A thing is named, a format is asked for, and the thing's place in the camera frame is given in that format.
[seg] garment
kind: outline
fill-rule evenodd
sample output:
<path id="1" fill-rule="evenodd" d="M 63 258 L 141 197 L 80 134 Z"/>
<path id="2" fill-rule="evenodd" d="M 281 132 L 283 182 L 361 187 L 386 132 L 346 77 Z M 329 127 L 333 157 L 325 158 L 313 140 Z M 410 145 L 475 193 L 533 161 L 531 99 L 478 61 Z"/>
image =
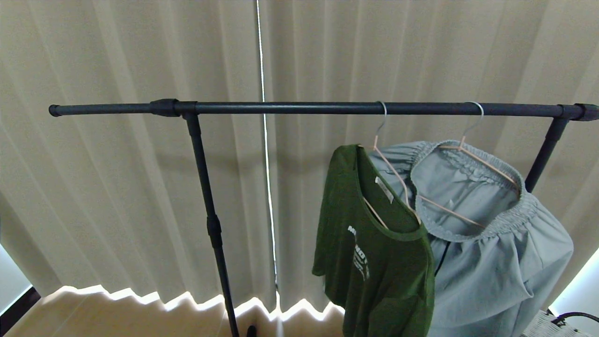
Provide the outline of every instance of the garment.
<path id="1" fill-rule="evenodd" d="M 572 241 L 559 221 L 526 192 L 513 167 L 464 145 L 512 177 L 519 189 L 465 153 L 439 145 L 459 142 L 415 142 L 381 150 L 410 187 L 409 200 L 429 232 L 438 271 L 428 336 L 519 336 L 563 272 L 573 252 Z M 377 153 L 370 158 L 405 200 L 404 188 L 387 164 Z"/>
<path id="2" fill-rule="evenodd" d="M 364 148 L 335 150 L 312 272 L 325 275 L 326 295 L 345 308 L 344 335 L 426 336 L 434 303 L 432 268 L 426 230 L 380 180 Z"/>

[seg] black rack foot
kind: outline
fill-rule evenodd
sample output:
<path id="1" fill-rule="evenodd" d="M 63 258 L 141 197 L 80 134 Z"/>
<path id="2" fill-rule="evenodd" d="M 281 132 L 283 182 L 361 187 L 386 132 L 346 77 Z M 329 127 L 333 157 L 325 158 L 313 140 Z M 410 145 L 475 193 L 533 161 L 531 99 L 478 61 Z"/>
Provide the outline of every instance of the black rack foot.
<path id="1" fill-rule="evenodd" d="M 249 328 L 247 328 L 247 337 L 256 337 L 258 335 L 258 331 L 256 330 L 256 327 L 253 325 L 250 325 Z"/>

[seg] white wall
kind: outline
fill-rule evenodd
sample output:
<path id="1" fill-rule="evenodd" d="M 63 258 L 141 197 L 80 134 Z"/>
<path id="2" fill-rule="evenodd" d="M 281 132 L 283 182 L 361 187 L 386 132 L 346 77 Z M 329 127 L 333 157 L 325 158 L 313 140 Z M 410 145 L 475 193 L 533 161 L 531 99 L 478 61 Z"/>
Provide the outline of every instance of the white wall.
<path id="1" fill-rule="evenodd" d="M 0 245 L 0 314 L 3 314 L 29 287 L 31 283 Z"/>
<path id="2" fill-rule="evenodd" d="M 599 250 L 558 296 L 549 309 L 557 316 L 582 311 L 599 316 Z M 566 323 L 592 336 L 599 336 L 599 323 L 584 317 L 571 317 Z"/>

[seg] green t-shirt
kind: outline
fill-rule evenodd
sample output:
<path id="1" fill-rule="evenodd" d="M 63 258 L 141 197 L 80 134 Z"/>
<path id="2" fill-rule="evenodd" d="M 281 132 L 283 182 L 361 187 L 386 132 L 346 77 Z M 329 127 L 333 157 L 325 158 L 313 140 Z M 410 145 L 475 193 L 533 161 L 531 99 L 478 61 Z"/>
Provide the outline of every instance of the green t-shirt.
<path id="1" fill-rule="evenodd" d="M 333 153 L 314 255 L 312 273 L 325 275 L 326 295 L 346 310 L 345 336 L 426 336 L 434 304 L 426 230 L 358 145 Z"/>

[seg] white tag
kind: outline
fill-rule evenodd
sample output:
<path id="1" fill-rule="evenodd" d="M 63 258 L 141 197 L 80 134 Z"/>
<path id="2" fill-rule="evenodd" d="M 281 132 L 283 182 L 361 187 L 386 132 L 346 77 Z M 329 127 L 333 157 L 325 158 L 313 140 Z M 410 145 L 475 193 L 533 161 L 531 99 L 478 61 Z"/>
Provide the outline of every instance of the white tag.
<path id="1" fill-rule="evenodd" d="M 391 194 L 390 190 L 387 188 L 387 186 L 385 186 L 383 179 L 376 177 L 374 182 L 380 187 L 380 189 L 383 190 L 383 193 L 385 193 L 387 199 L 389 199 L 389 203 L 393 203 L 393 194 Z"/>

